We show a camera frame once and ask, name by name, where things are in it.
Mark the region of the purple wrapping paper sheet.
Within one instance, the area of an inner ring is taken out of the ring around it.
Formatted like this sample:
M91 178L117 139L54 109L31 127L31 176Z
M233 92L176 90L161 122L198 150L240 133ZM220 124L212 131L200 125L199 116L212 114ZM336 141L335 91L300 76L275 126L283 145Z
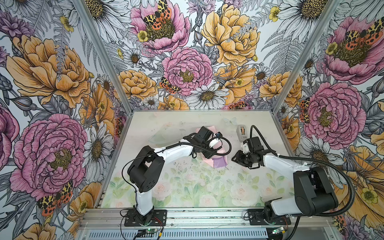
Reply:
M213 149L217 149L220 147L222 147L222 148L218 150L218 153L223 154L227 151L226 148L223 147L223 143L221 141L218 141L214 146L212 146ZM202 160L204 163L206 163L207 165L209 165L210 167L212 167L214 169L223 168L223 167L226 167L228 165L227 156L215 155L215 156L211 157L210 159L207 159L206 157L204 157L203 154L200 154L200 156L202 157Z

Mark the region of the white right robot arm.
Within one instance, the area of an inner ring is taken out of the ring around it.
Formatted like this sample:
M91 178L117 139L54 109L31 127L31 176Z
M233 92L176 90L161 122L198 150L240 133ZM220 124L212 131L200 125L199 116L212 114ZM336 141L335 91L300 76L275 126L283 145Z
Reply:
M339 205L325 170L300 165L270 147L265 149L258 137L244 140L232 161L250 170L269 168L293 182L292 197L265 203L263 214L267 221L286 215L318 216Z

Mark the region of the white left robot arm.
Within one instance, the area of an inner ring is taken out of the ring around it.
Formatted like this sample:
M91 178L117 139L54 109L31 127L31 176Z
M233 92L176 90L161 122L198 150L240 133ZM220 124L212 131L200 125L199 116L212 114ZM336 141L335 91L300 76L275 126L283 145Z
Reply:
M140 217L152 216L152 189L157 184L165 164L188 156L195 158L199 153L207 159L226 156L232 150L231 145L227 152L223 149L223 143L227 141L220 132L215 134L208 128L201 127L198 132L191 133L167 147L143 147L126 171L130 184L135 188L135 213Z

